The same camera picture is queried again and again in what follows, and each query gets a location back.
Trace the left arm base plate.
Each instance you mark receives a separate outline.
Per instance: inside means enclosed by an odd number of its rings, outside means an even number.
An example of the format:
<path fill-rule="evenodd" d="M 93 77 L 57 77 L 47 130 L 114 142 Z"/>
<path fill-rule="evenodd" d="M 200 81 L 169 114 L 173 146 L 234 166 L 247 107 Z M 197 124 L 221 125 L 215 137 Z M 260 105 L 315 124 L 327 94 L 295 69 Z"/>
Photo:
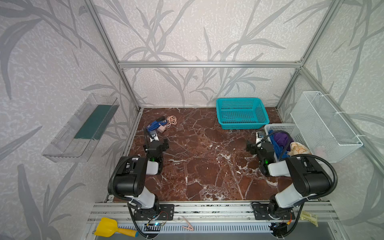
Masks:
<path fill-rule="evenodd" d="M 160 204 L 155 205 L 151 209 L 138 209 L 134 211 L 134 219 L 136 221 L 149 221 L 156 219 L 160 221 L 173 220 L 175 213 L 175 205 L 173 204 Z"/>

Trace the blue towel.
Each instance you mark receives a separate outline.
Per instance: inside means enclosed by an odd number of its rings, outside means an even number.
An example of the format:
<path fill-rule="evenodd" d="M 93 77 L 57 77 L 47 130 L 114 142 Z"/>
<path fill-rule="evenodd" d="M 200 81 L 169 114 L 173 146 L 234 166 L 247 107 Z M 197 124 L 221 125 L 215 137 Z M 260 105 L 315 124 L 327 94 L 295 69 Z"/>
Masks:
<path fill-rule="evenodd" d="M 288 155 L 288 152 L 289 152 L 289 151 L 286 150 L 287 147 L 285 147 L 285 148 L 283 149 L 282 147 L 279 147 L 279 146 L 276 144 L 276 142 L 275 142 L 275 140 L 274 140 L 274 134 L 279 133 L 279 132 L 281 132 L 281 131 L 272 131 L 272 130 L 269 130 L 269 131 L 268 131 L 268 133 L 271 134 L 271 135 L 269 136 L 269 138 L 270 138 L 270 142 L 273 144 L 273 147 L 274 147 L 274 150 L 275 150 L 276 157 L 278 157 L 279 160 L 282 160 L 282 159 L 284 159 L 284 158 L 288 158 L 288 157 L 289 157 L 289 155 Z"/>

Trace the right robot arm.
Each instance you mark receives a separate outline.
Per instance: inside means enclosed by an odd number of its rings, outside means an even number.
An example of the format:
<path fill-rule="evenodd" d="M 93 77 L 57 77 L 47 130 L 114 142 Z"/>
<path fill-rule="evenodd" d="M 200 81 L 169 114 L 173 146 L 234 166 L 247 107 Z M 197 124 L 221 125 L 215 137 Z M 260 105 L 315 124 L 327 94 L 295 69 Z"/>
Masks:
<path fill-rule="evenodd" d="M 273 195 L 269 203 L 259 204 L 254 210 L 263 210 L 273 219 L 288 215 L 294 207 L 309 200 L 325 197 L 338 184 L 338 175 L 333 166 L 323 158 L 311 154 L 297 154 L 280 161 L 274 159 L 272 143 L 247 142 L 246 151 L 259 159 L 259 169 L 266 177 L 290 177 L 292 183 L 282 192 Z"/>

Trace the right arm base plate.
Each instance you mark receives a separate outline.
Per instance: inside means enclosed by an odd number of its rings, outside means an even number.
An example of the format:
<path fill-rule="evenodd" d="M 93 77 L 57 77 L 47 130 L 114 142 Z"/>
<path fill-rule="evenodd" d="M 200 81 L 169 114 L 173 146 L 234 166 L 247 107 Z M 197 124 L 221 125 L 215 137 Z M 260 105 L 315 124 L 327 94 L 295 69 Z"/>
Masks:
<path fill-rule="evenodd" d="M 276 203 L 252 202 L 251 208 L 256 220 L 291 221 L 296 219 L 292 208 L 283 209 Z"/>

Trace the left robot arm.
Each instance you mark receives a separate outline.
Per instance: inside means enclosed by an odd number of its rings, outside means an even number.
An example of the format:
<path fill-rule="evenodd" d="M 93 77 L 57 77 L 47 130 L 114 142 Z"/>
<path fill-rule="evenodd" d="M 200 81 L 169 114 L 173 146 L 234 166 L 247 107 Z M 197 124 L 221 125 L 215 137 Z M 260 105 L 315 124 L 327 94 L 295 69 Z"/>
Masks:
<path fill-rule="evenodd" d="M 146 156 L 121 157 L 108 183 L 109 194 L 126 201 L 138 214 L 148 218 L 159 215 L 159 199 L 145 187 L 145 182 L 147 175 L 162 173 L 163 152 L 168 148 L 168 139 L 153 140 L 145 145 Z"/>

